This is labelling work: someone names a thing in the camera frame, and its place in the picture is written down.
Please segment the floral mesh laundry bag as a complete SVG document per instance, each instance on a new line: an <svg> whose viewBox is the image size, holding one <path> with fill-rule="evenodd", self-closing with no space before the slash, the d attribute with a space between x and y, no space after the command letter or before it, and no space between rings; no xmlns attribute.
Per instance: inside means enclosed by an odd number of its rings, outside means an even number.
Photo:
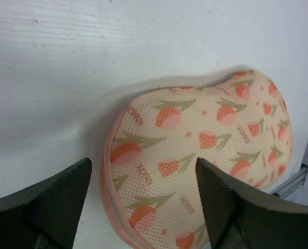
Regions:
<svg viewBox="0 0 308 249"><path fill-rule="evenodd" d="M209 238L197 159L273 189L299 170L292 147L286 103L260 71L234 73L213 87L143 94L118 116L103 151L106 214L132 248L202 248Z"/></svg>

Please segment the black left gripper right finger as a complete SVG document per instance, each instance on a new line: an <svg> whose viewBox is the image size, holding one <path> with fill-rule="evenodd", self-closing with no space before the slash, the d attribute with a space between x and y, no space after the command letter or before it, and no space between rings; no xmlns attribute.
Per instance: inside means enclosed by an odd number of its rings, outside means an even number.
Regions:
<svg viewBox="0 0 308 249"><path fill-rule="evenodd" d="M260 191L203 158L195 172L211 248L308 248L308 206Z"/></svg>

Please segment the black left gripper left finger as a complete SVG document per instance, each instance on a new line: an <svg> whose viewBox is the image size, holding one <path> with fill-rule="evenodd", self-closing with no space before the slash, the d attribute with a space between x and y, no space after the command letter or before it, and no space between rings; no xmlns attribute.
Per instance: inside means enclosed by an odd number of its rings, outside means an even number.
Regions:
<svg viewBox="0 0 308 249"><path fill-rule="evenodd" d="M84 158L0 198L0 248L72 248L90 178Z"/></svg>

